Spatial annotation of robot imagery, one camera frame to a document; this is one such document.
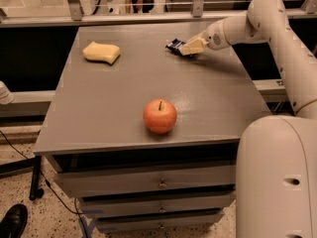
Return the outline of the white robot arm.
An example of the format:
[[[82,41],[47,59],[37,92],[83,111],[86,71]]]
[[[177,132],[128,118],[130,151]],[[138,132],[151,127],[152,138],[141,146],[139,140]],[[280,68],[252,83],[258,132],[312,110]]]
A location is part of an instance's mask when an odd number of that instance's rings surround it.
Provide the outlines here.
[[[317,60],[289,25],[282,0],[252,0],[211,24],[182,55],[268,43],[293,113],[243,133],[236,167],[237,238],[317,238]]]

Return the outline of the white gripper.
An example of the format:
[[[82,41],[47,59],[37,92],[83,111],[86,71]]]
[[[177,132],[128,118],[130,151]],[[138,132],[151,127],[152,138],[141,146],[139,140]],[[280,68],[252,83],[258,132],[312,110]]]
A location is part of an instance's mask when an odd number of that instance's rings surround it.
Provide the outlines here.
[[[224,32],[224,20],[212,23],[205,31],[188,39],[179,49],[183,56],[196,55],[203,53],[206,46],[214,51],[228,48],[228,43]]]

